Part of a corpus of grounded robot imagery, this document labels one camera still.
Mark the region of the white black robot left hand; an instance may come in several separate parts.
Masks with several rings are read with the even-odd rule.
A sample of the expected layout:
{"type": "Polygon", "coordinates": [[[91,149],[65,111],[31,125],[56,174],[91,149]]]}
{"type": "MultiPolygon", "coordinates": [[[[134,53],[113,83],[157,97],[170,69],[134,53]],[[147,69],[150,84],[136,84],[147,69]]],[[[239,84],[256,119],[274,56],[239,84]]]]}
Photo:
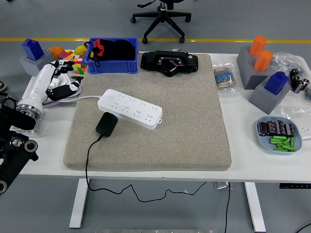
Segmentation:
{"type": "Polygon", "coordinates": [[[41,108],[46,99],[52,101],[63,100],[77,93],[83,79],[82,76],[75,77],[70,84],[52,88],[50,86],[53,77],[73,71],[73,61],[55,60],[46,64],[38,73],[26,98],[18,103],[19,108],[41,108]]]}

